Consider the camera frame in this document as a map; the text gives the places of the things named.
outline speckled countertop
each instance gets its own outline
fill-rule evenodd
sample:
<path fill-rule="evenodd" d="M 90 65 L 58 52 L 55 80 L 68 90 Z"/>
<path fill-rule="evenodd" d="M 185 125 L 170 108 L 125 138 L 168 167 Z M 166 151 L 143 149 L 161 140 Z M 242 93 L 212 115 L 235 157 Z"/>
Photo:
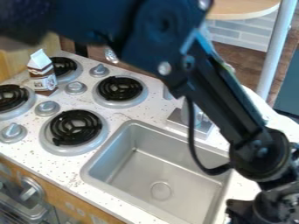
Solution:
<path fill-rule="evenodd" d="M 89 75 L 89 70 L 95 67 L 99 62 L 82 58 L 80 56 L 60 52 L 58 56 L 65 56 L 75 59 L 84 67 L 83 74 L 77 79 L 88 86 L 85 94 L 71 96 L 63 91 L 61 87 L 58 93 L 55 93 L 50 98 L 38 96 L 37 103 L 46 100 L 56 101 L 61 106 L 61 111 L 69 109 L 90 109 L 101 114 L 108 122 L 108 137 L 110 137 L 124 122 L 130 119 L 140 120 L 145 123 L 152 124 L 159 128 L 166 128 L 166 118 L 174 110 L 175 107 L 181 107 L 181 101 L 163 99 L 163 84 L 161 81 L 150 78 L 148 76 L 132 73 L 118 67 L 109 66 L 110 75 L 131 75 L 142 80 L 149 89 L 149 96 L 141 104 L 126 109 L 110 109 L 103 108 L 96 104 L 92 98 L 91 91 L 95 82 L 99 80 Z M 23 72 L 14 78 L 7 80 L 3 84 L 20 84 L 29 85 L 29 75 Z M 290 141 L 299 142 L 298 126 L 290 119 L 277 115 L 261 98 L 255 95 L 251 90 L 246 89 L 248 94 L 253 99 L 254 103 L 262 112 L 264 116 L 269 119 L 268 126 L 283 130 Z M 86 154 L 75 157 L 61 157 L 50 154 L 45 151 L 38 141 L 38 133 L 42 124 L 49 118 L 38 117 L 34 114 L 34 108 L 29 112 L 17 118 L 0 122 L 0 130 L 10 123 L 18 123 L 24 125 L 29 130 L 29 135 L 21 142 L 14 144 L 0 143 L 0 153 L 5 158 L 8 158 L 13 163 L 20 165 L 29 172 L 40 176 L 43 179 L 59 186 L 69 193 L 89 202 L 99 209 L 112 214 L 118 219 L 127 223 L 155 223 L 165 224 L 167 222 L 143 211 L 140 208 L 130 205 L 129 203 L 117 199 L 116 197 L 98 190 L 86 183 L 80 178 L 81 167 L 93 156 L 97 150 L 90 151 Z M 228 143 L 220 135 L 217 129 L 212 131 L 212 134 L 206 141 L 201 141 L 202 144 L 212 146 L 216 150 L 221 150 L 226 153 Z M 229 187 L 226 191 L 226 196 L 223 198 L 223 203 L 215 216 L 214 223 L 222 224 L 225 217 L 225 200 L 226 199 L 240 199 L 252 200 L 259 191 L 254 182 L 242 178 L 238 173 L 233 172 Z"/>

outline toy kitchen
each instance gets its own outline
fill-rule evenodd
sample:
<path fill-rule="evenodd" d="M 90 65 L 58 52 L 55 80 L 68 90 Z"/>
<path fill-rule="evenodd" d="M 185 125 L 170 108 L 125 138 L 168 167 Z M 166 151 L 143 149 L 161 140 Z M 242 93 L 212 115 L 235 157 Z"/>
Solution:
<path fill-rule="evenodd" d="M 1 223 L 223 224 L 227 199 L 259 192 L 235 171 L 209 177 L 195 165 L 184 99 L 158 79 L 38 54 L 0 83 Z M 292 121 L 245 89 L 269 126 L 299 139 Z M 200 110 L 197 118 L 201 160 L 224 164 L 228 142 Z"/>

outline sink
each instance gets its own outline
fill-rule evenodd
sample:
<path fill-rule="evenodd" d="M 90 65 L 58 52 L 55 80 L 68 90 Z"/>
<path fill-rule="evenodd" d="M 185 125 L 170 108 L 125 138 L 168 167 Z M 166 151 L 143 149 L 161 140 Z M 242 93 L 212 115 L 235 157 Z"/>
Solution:
<path fill-rule="evenodd" d="M 207 167 L 227 163 L 220 152 L 197 146 Z M 124 123 L 83 166 L 83 181 L 169 223 L 210 224 L 230 172 L 205 175 L 183 136 L 144 122 Z"/>

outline milk carton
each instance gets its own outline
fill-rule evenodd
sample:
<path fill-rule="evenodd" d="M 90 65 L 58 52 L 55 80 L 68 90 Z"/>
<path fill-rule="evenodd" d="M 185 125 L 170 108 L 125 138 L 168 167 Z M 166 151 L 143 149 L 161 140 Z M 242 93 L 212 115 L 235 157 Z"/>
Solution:
<path fill-rule="evenodd" d="M 43 49 L 31 55 L 27 68 L 37 94 L 49 96 L 58 90 L 54 66 Z"/>

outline cabinet door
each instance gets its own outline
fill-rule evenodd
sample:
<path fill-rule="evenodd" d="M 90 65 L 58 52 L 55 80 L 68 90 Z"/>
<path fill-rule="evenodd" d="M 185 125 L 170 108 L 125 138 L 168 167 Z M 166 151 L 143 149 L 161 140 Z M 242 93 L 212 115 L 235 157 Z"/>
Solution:
<path fill-rule="evenodd" d="M 73 196 L 71 193 L 37 177 L 20 166 L 0 157 L 0 175 L 19 183 L 21 176 L 30 177 L 37 181 L 45 191 L 45 200 L 83 224 L 121 224 L 124 223 L 114 216 L 103 212 L 86 201 Z"/>

